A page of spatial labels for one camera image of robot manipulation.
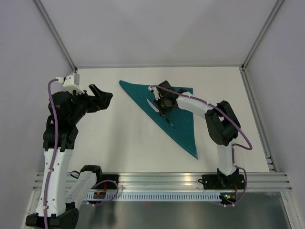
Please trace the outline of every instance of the green fabric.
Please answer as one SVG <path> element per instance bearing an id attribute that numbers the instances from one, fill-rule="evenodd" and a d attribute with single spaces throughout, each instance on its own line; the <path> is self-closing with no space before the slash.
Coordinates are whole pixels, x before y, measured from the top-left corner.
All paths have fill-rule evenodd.
<path id="1" fill-rule="evenodd" d="M 198 159 L 194 136 L 194 119 L 191 112 L 181 109 L 172 110 L 165 116 L 173 124 L 171 126 L 164 117 L 161 117 L 147 103 L 146 99 L 150 100 L 156 106 L 153 102 L 154 94 L 148 91 L 149 85 L 133 84 L 121 80 L 120 86 L 168 136 L 189 154 Z M 192 88 L 182 88 L 193 93 Z"/>

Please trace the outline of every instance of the gray wall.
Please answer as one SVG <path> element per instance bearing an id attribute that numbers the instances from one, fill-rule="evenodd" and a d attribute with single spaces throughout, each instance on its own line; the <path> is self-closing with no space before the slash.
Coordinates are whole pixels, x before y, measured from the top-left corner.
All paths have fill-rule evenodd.
<path id="1" fill-rule="evenodd" d="M 32 1 L 0 1 L 1 228 L 21 226 L 43 166 L 47 83 L 69 71 Z"/>
<path id="2" fill-rule="evenodd" d="M 75 64 L 241 64 L 276 0 L 42 0 Z"/>
<path id="3" fill-rule="evenodd" d="M 272 143 L 305 216 L 305 1 L 286 1 L 247 68 Z"/>

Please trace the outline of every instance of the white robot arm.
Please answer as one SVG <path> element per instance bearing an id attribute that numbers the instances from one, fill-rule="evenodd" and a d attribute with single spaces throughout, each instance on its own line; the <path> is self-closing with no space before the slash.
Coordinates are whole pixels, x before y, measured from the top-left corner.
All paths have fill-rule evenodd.
<path id="1" fill-rule="evenodd" d="M 54 113 L 49 104 L 51 115 L 43 134 L 43 148 L 45 149 L 43 184 L 35 213 L 26 218 L 26 225 L 29 227 L 45 228 L 46 218 L 44 217 L 47 217 L 48 228 L 75 228 L 81 203 L 88 191 L 102 181 L 100 166 L 84 166 L 71 190 L 67 194 L 65 191 L 69 162 L 78 134 L 76 124 L 86 113 L 107 109 L 113 96 L 112 93 L 99 90 L 94 84 L 89 85 L 94 96 L 87 95 L 87 92 L 79 86 L 79 79 L 80 75 L 77 73 L 57 78 L 66 89 L 65 92 L 57 92 L 52 95 L 58 120 L 58 147 L 55 146 Z M 53 152 L 57 153 L 54 162 L 51 163 Z"/>
<path id="2" fill-rule="evenodd" d="M 234 139 L 238 136 L 237 130 L 234 127 L 232 128 L 232 125 L 230 125 L 227 120 L 220 120 L 217 111 L 215 111 L 212 106 L 209 106 L 209 104 L 213 103 L 205 104 L 190 99 L 193 95 L 184 89 L 179 89 L 177 93 L 181 95 L 177 95 L 162 90 L 162 88 L 175 92 L 175 89 L 171 87 L 167 81 L 164 81 L 159 86 L 149 87 L 149 91 L 155 95 L 154 102 L 158 106 L 160 115 L 165 116 L 176 108 L 187 110 L 206 119 L 210 137 L 217 144 L 219 156 L 217 172 L 223 175 L 223 177 L 228 177 L 236 172 L 236 167 L 232 162 L 232 144 Z M 228 102 L 222 101 L 219 104 L 213 105 L 220 106 L 220 108 L 228 113 L 234 122 L 240 126 Z"/>

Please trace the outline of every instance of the metal floor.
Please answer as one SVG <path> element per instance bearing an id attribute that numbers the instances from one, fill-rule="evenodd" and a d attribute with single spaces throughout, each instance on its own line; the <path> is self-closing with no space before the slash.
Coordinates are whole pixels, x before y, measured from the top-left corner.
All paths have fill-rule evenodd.
<path id="1" fill-rule="evenodd" d="M 246 193 L 234 208 L 210 202 L 83 205 L 77 229 L 290 229 L 278 196 Z"/>

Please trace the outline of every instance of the white tabletop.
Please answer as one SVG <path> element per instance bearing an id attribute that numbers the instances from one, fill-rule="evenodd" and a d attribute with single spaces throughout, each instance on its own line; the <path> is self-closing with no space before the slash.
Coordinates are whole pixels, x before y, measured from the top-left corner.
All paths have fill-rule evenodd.
<path id="1" fill-rule="evenodd" d="M 119 80 L 137 84 L 192 87 L 195 96 L 210 102 L 226 100 L 241 128 L 253 144 L 252 151 L 236 148 L 236 163 L 248 172 L 268 172 L 268 165 L 255 126 L 238 67 L 106 68 L 79 69 L 80 86 L 89 84 L 113 93 L 107 110 L 86 114 L 77 124 L 79 134 L 69 170 L 100 165 L 104 172 L 215 172 L 216 144 L 205 120 L 194 115 L 198 159 L 175 143 L 127 95 Z M 241 135 L 236 140 L 246 144 Z"/>

